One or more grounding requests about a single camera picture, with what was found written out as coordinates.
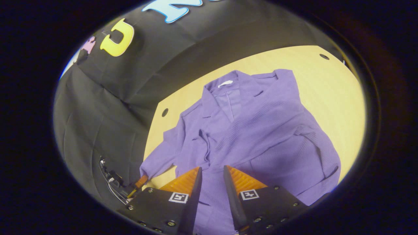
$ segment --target blue letter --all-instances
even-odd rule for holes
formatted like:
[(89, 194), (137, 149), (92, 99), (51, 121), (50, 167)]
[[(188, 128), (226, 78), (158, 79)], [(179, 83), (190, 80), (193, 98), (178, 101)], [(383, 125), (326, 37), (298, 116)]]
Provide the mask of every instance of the blue letter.
[(202, 0), (156, 0), (144, 7), (142, 11), (156, 10), (166, 16), (166, 23), (173, 23), (189, 12), (188, 8), (177, 8), (172, 6), (173, 4), (201, 6), (203, 2)]

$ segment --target purple shirt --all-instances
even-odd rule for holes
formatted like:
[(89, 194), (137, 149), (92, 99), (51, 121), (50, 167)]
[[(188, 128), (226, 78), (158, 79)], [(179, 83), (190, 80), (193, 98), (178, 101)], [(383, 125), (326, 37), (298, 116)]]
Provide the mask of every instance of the purple shirt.
[(252, 76), (235, 70), (208, 83), (201, 99), (163, 136), (142, 163), (141, 176), (158, 176), (174, 164), (178, 177), (201, 166), (202, 203), (194, 226), (199, 234), (237, 234), (224, 165), (280, 185), (307, 205), (338, 183), (338, 154), (302, 105), (291, 70)]

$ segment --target black fabric backdrop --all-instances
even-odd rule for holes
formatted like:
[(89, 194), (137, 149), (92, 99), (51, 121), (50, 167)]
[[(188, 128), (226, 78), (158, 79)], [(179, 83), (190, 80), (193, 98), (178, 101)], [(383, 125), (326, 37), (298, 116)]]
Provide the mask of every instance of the black fabric backdrop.
[[(102, 155), (125, 183), (139, 179), (148, 130), (162, 99), (191, 81), (236, 60), (264, 51), (318, 45), (342, 61), (327, 36), (300, 17), (258, 0), (204, 1), (174, 23), (136, 8), (86, 35), (96, 37), (59, 81), (54, 131), (59, 151), (76, 180), (96, 199), (121, 206), (99, 170)], [(100, 50), (120, 19), (135, 29), (126, 52)]]

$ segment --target shirt collar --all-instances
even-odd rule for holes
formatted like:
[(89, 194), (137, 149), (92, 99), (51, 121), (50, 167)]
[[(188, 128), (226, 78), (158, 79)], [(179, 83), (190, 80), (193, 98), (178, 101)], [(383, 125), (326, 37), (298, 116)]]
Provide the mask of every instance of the shirt collar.
[(219, 108), (218, 102), (215, 100), (215, 97), (213, 96), (212, 92), (215, 89), (218, 89), (218, 86), (220, 84), (228, 80), (232, 80), (234, 82), (238, 81), (238, 85), (240, 88), (240, 96), (241, 100), (243, 101), (252, 97), (256, 97), (263, 92), (260, 85), (256, 82), (255, 78), (238, 70), (234, 70), (206, 84), (203, 87), (203, 94), (201, 98), (201, 102), (203, 105), (203, 118), (210, 117), (213, 111)]

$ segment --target white label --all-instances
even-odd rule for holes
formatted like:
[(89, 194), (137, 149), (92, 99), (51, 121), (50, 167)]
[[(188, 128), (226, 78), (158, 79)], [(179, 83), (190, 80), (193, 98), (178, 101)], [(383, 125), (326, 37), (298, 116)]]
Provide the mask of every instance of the white label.
[(177, 202), (177, 203), (186, 203), (188, 198), (189, 198), (189, 195), (188, 194), (174, 192), (171, 195), (169, 201), (171, 201), (171, 202)]
[(232, 81), (232, 80), (228, 80), (228, 81), (226, 81), (226, 82), (224, 82), (224, 83), (222, 83), (222, 84), (220, 84), (219, 86), (218, 86), (218, 88), (220, 88), (221, 86), (223, 86), (223, 85), (228, 85), (228, 84), (231, 84), (231, 83), (233, 83), (234, 81)]
[(241, 192), (241, 196), (243, 200), (251, 200), (251, 199), (256, 199), (259, 198), (257, 192), (255, 191), (255, 189), (252, 190), (247, 190), (247, 191), (242, 191)]

